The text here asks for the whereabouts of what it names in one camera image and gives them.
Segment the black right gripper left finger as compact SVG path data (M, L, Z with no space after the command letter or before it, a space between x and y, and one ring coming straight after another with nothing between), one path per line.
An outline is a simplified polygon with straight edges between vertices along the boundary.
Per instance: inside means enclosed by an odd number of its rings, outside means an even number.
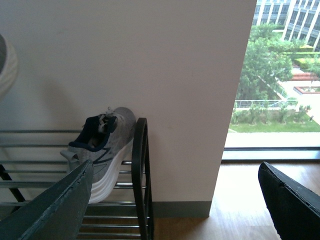
M83 221L93 181L87 160L34 200L0 222L2 240L74 240Z

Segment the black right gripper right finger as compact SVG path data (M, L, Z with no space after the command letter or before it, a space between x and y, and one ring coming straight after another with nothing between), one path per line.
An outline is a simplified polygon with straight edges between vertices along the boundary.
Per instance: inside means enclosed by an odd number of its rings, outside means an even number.
M282 240L320 238L320 196L267 162L258 181L274 227Z

